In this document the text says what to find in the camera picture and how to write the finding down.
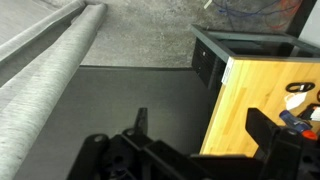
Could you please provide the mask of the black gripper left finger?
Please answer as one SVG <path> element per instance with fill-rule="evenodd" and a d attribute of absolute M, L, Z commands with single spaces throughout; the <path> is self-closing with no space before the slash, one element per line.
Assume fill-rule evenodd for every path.
<path fill-rule="evenodd" d="M 148 109 L 139 108 L 134 125 L 121 134 L 88 136 L 67 180 L 187 180 L 183 156 L 147 132 Z"/>

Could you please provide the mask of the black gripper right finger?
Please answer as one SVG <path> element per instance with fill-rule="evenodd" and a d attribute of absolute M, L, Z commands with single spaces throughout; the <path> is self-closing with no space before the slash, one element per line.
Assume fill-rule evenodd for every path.
<path fill-rule="evenodd" d="M 245 129 L 264 153 L 259 180 L 320 180 L 320 145 L 249 108 Z"/>

